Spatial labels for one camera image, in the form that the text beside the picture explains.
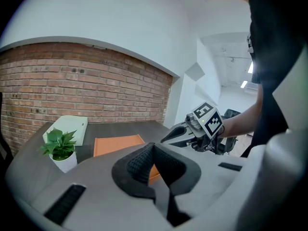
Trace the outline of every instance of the orange cutting board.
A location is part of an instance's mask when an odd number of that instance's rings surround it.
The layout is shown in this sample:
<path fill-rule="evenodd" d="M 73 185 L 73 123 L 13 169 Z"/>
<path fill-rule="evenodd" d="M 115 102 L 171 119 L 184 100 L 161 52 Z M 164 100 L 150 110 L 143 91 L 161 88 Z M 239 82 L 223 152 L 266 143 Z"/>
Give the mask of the orange cutting board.
<path fill-rule="evenodd" d="M 115 137 L 115 138 L 95 138 L 94 155 L 100 156 L 111 152 L 116 152 L 134 145 L 144 144 L 143 139 L 137 135 Z M 159 173 L 154 165 L 150 172 L 150 184 L 159 178 Z"/>

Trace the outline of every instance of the white wall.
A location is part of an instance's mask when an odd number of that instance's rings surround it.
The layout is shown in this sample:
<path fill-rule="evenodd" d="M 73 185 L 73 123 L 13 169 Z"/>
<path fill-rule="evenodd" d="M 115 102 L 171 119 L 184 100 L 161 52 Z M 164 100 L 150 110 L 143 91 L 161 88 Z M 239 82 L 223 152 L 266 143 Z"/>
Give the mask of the white wall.
<path fill-rule="evenodd" d="M 114 46 L 172 75 L 180 76 L 195 61 L 180 0 L 25 0 L 7 25 L 0 48 L 60 36 Z"/>
<path fill-rule="evenodd" d="M 197 85 L 218 104 L 221 84 L 214 64 L 213 56 L 203 43 L 197 41 L 197 61 L 205 75 L 197 81 Z"/>
<path fill-rule="evenodd" d="M 227 109 L 238 112 L 244 112 L 251 105 L 255 104 L 257 95 L 248 94 L 239 87 L 222 87 L 218 102 L 218 111 L 221 115 L 225 114 Z"/>

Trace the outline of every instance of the black vent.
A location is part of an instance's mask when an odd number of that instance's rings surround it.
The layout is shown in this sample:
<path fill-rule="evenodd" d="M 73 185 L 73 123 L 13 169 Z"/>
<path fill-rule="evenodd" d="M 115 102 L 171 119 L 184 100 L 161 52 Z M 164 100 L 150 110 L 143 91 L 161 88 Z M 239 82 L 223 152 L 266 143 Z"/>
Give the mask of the black vent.
<path fill-rule="evenodd" d="M 85 189 L 86 188 L 84 186 L 72 185 L 46 212 L 45 217 L 54 223 L 61 225 Z"/>

